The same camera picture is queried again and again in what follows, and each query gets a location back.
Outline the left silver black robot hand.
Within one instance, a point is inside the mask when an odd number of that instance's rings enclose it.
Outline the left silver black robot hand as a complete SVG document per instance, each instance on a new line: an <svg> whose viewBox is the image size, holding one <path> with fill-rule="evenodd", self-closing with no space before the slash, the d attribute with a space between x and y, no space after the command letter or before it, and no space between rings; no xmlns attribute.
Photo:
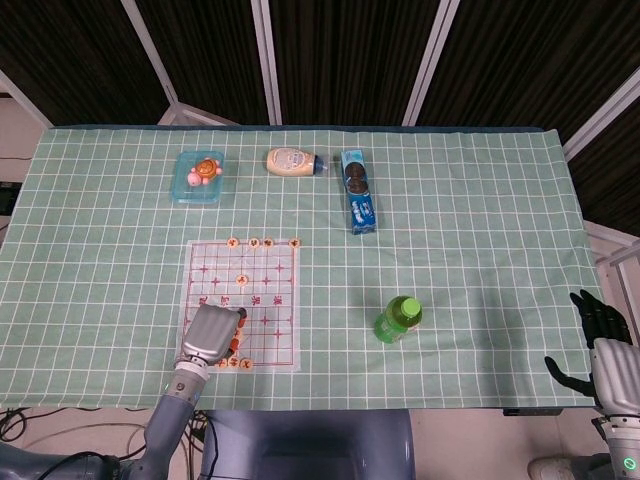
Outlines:
<svg viewBox="0 0 640 480"><path fill-rule="evenodd" d="M230 358L239 349L237 334L246 319L244 308L201 304L183 335L178 359L211 367Z"/></svg>

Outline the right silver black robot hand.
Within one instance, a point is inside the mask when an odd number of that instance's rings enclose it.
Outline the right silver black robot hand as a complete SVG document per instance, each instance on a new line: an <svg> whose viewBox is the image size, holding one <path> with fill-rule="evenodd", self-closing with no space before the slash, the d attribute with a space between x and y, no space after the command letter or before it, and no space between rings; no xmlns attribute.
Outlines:
<svg viewBox="0 0 640 480"><path fill-rule="evenodd" d="M592 398L607 417L640 417L640 347L635 346L624 316L586 290L570 295L578 310L591 362L587 380L562 372L556 361L544 362L560 385Z"/></svg>

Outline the translucent xiangqi board sheet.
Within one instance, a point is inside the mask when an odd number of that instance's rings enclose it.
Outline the translucent xiangqi board sheet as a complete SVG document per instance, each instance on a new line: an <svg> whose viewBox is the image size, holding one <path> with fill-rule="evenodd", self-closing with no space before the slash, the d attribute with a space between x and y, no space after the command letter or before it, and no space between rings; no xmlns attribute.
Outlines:
<svg viewBox="0 0 640 480"><path fill-rule="evenodd" d="M248 357L251 371L239 368L210 372L295 372L300 368L299 262L298 249L290 240L272 239L274 245L252 249L248 240L229 248L227 240L191 241L187 245L181 306L180 333L183 337L201 304L244 308L246 337L231 357ZM248 284L239 286L238 275Z"/></svg>

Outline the clear blue plastic container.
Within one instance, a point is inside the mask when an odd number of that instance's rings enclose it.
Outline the clear blue plastic container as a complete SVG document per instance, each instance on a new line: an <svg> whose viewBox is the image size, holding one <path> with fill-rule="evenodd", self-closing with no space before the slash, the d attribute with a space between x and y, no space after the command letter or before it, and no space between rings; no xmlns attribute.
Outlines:
<svg viewBox="0 0 640 480"><path fill-rule="evenodd" d="M191 187L187 183L190 169L206 157L218 160L224 172L224 155L219 151L184 151L178 155L171 183L171 198L174 202L213 204L219 200L224 180L223 173L208 185Z"/></svg>

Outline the blue grey robot torso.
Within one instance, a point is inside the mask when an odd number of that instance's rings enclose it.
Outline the blue grey robot torso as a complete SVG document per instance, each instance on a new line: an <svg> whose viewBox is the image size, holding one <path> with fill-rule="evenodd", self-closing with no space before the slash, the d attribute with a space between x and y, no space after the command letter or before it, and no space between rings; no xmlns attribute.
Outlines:
<svg viewBox="0 0 640 480"><path fill-rule="evenodd" d="M198 480L417 480L406 409L211 410Z"/></svg>

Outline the pink orange turtle toy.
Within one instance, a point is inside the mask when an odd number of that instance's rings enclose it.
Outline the pink orange turtle toy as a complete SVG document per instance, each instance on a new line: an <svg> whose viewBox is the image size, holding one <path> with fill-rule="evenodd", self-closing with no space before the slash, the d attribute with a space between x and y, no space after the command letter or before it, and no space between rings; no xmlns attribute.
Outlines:
<svg viewBox="0 0 640 480"><path fill-rule="evenodd" d="M208 185L222 173L223 169L220 162L211 157L206 157L190 169L187 175L187 183L191 187Z"/></svg>

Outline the green tea bottle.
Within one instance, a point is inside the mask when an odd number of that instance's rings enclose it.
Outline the green tea bottle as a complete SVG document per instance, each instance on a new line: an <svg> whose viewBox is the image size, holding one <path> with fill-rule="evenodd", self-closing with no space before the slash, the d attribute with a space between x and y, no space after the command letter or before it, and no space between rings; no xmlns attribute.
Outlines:
<svg viewBox="0 0 640 480"><path fill-rule="evenodd" d="M377 317L375 336L383 343L395 343L414 330L422 320L422 305L414 297L394 297Z"/></svg>

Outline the mayonnaise squeeze bottle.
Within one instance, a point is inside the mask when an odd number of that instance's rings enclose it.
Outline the mayonnaise squeeze bottle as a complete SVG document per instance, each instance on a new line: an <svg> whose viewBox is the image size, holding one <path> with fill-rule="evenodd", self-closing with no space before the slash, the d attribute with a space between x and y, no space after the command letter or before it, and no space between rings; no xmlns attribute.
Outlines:
<svg viewBox="0 0 640 480"><path fill-rule="evenodd" d="M290 147L271 149L267 154L266 167L270 173L284 177L314 176L327 170L319 156Z"/></svg>

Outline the blue cookie box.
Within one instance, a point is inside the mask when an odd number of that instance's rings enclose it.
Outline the blue cookie box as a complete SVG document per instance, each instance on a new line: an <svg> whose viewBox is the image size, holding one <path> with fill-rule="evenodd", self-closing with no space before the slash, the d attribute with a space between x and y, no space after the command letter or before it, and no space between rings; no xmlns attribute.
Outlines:
<svg viewBox="0 0 640 480"><path fill-rule="evenodd" d="M351 231L354 235L376 230L376 214L369 189L369 181L361 150L341 153L342 178L347 195L347 207L351 215Z"/></svg>

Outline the green checked tablecloth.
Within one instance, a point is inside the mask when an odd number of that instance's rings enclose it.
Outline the green checked tablecloth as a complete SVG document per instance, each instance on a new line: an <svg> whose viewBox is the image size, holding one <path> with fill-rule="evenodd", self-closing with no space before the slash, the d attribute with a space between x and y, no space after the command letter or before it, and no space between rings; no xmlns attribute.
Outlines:
<svg viewBox="0 0 640 480"><path fill-rule="evenodd" d="M313 153L284 177L271 149ZM213 204L171 198L178 155L224 155ZM354 235L341 153L361 150L376 230ZM43 134L0 246L0 408L151 407L177 355L187 245L299 238L300 368L213 372L201 408L574 407L570 294L599 282L555 131L169 128ZM422 305L395 343L396 296Z"/></svg>

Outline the black box device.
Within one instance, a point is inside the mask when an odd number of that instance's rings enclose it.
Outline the black box device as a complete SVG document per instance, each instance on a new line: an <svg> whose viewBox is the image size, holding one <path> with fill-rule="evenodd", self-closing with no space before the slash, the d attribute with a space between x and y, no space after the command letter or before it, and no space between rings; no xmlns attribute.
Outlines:
<svg viewBox="0 0 640 480"><path fill-rule="evenodd" d="M21 182L0 181L0 216L12 215L21 187Z"/></svg>

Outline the white metal rack frame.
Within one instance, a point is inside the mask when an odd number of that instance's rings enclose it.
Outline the white metal rack frame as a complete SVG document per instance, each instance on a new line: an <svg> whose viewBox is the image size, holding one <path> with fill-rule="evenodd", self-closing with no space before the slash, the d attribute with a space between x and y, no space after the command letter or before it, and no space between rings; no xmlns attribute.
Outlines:
<svg viewBox="0 0 640 480"><path fill-rule="evenodd" d="M625 245L592 237L591 244L605 302L624 316L640 346L640 240Z"/></svg>

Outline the white partition frame post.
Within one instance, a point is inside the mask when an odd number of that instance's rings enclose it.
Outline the white partition frame post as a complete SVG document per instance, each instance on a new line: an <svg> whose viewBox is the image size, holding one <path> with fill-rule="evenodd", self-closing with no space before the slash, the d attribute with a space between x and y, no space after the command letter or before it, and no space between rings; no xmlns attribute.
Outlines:
<svg viewBox="0 0 640 480"><path fill-rule="evenodd" d="M0 69L0 90L7 93L22 108L46 129L53 127L52 122L40 111L40 109L20 90L20 88Z"/></svg>
<svg viewBox="0 0 640 480"><path fill-rule="evenodd" d="M270 2L269 0L251 0L251 8L269 122L271 125L281 126L282 111Z"/></svg>
<svg viewBox="0 0 640 480"><path fill-rule="evenodd" d="M436 15L403 116L402 125L405 127L413 127L417 124L459 5L460 0L439 0Z"/></svg>
<svg viewBox="0 0 640 480"><path fill-rule="evenodd" d="M567 163L640 98L640 67L563 144Z"/></svg>
<svg viewBox="0 0 640 480"><path fill-rule="evenodd" d="M230 119L215 115L179 100L177 91L144 22L136 0L120 1L168 101L168 107L158 121L158 124L161 126L238 126L238 123Z"/></svg>

